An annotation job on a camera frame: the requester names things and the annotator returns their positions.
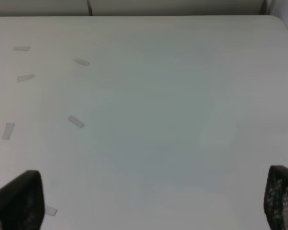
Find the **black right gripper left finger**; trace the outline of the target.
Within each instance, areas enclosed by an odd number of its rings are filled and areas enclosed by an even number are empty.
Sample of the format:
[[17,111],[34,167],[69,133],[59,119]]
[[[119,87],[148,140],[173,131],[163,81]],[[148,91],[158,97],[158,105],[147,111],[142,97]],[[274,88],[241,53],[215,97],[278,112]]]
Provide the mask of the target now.
[[28,170],[0,189],[0,230],[39,230],[44,215],[39,171]]

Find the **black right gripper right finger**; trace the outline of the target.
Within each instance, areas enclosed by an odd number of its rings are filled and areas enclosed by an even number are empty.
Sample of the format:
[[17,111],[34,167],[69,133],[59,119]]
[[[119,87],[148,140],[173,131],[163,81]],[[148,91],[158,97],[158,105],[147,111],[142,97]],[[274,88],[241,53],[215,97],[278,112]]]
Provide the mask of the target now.
[[269,168],[264,193],[264,213],[270,229],[288,230],[288,168]]

